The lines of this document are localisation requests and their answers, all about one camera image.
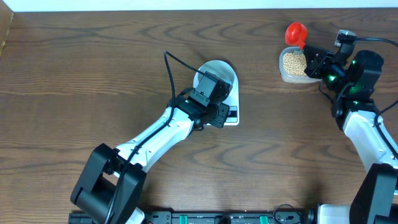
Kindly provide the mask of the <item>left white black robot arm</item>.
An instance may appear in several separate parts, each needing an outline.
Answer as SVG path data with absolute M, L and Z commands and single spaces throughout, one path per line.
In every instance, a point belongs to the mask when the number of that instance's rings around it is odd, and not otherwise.
M 199 70 L 197 84 L 173 95 L 163 115 L 124 144 L 100 144 L 90 154 L 70 200 L 96 223 L 142 223 L 138 202 L 149 169 L 175 144 L 205 126 L 228 122 L 235 72 Z

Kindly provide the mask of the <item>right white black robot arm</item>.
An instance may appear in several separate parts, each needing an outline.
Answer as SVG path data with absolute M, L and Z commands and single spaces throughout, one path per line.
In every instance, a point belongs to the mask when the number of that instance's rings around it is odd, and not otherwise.
M 383 58 L 360 50 L 351 63 L 353 46 L 337 53 L 306 45 L 305 73 L 335 92 L 331 114 L 353 143 L 366 176 L 350 205 L 320 205 L 317 223 L 397 223 L 397 144 L 384 126 L 382 111 L 371 99 L 381 76 Z

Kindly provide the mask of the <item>red measuring scoop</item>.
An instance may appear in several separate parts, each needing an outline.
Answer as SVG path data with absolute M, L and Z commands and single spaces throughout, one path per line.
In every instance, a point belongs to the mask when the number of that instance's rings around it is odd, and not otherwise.
M 305 47 L 307 38 L 307 28 L 299 22 L 291 23 L 285 32 L 285 43 L 291 46 L 297 46 L 301 50 Z

